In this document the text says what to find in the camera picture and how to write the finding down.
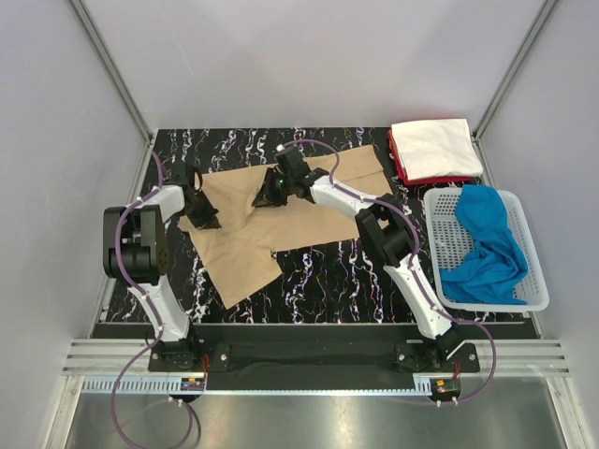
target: blue cloth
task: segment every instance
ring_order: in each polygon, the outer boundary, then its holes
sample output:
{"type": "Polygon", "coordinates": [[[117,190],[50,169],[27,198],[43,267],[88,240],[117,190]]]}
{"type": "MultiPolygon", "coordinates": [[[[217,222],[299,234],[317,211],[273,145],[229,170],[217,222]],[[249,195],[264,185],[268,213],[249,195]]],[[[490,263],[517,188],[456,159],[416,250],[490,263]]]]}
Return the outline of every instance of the blue cloth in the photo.
{"type": "Polygon", "coordinates": [[[455,269],[441,269],[443,293],[457,302],[526,304],[514,286],[528,273],[526,258],[507,227],[507,212],[497,191],[464,185],[456,216],[472,235],[475,249],[455,269]]]}

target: tan fabric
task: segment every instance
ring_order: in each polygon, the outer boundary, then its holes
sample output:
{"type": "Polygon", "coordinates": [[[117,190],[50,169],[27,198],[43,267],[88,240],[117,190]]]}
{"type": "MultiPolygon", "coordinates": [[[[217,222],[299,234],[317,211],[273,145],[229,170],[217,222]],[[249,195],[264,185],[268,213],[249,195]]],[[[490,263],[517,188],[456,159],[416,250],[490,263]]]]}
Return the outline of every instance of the tan fabric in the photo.
{"type": "MultiPolygon", "coordinates": [[[[341,152],[335,178],[373,195],[390,192],[383,168],[371,145],[341,152]]],[[[331,171],[334,155],[308,157],[311,168],[331,171]]],[[[203,190],[219,210],[220,229],[195,229],[182,217],[204,267],[229,309],[281,275],[271,253],[353,239],[356,223],[336,210],[294,196],[281,208],[253,210],[252,201],[267,167],[240,168],[204,176],[203,190]]]]}

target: reflective metal floor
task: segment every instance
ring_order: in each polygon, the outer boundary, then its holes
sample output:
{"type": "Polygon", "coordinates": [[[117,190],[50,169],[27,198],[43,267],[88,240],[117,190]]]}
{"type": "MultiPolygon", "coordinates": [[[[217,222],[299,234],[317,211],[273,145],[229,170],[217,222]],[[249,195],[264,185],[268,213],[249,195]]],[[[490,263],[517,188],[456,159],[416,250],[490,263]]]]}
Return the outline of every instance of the reflective metal floor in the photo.
{"type": "MultiPolygon", "coordinates": [[[[466,393],[478,387],[464,381],[466,393]]],[[[157,396],[121,395],[122,422],[157,396]]],[[[122,448],[113,431],[108,395],[81,396],[68,448],[122,448]]],[[[498,379],[474,402],[458,407],[406,405],[393,398],[215,397],[193,403],[201,421],[186,448],[564,448],[542,380],[498,379]]],[[[185,432],[185,411],[162,404],[125,427],[148,448],[173,445],[185,432]]]]}

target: folded cloth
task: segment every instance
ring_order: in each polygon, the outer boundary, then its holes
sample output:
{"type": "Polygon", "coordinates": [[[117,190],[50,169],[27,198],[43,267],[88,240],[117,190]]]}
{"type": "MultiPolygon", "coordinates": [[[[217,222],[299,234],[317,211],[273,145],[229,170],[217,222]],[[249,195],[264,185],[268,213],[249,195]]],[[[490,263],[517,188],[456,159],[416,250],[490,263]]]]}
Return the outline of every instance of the folded cloth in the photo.
{"type": "Polygon", "coordinates": [[[475,241],[475,249],[452,270],[441,269],[443,293],[457,302],[526,304],[514,286],[528,273],[526,258],[507,227],[504,202],[486,185],[464,185],[456,217],[475,241]]]}
{"type": "MultiPolygon", "coordinates": [[[[335,178],[368,194],[389,193],[389,184],[373,146],[340,152],[335,178]]],[[[310,168],[331,171],[335,156],[307,157],[310,168]]],[[[291,196],[281,208],[252,208],[266,169],[240,168],[203,176],[202,189],[219,210],[219,229],[195,229],[186,217],[179,228],[189,233],[202,264],[228,309],[278,278],[282,271],[271,254],[304,246],[354,239],[358,229],[331,208],[291,196]]],[[[299,269],[308,270],[307,266],[299,269]]],[[[302,292],[297,292],[301,299],[302,292]]]]}
{"type": "Polygon", "coordinates": [[[409,181],[483,173],[465,119],[397,123],[391,135],[409,181]]]}

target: wall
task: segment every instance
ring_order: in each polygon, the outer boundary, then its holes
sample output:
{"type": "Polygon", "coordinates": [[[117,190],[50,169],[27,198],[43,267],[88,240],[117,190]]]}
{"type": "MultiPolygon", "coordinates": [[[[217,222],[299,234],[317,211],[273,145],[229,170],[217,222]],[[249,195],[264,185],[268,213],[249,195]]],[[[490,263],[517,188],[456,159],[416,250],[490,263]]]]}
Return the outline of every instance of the wall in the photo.
{"type": "Polygon", "coordinates": [[[542,0],[85,0],[152,128],[474,127],[542,0]]]}
{"type": "Polygon", "coordinates": [[[65,0],[0,5],[0,440],[39,447],[142,141],[65,0]]]}
{"type": "Polygon", "coordinates": [[[562,2],[483,145],[498,186],[526,208],[550,293],[544,332],[562,341],[599,441],[597,17],[596,0],[562,2]]]}

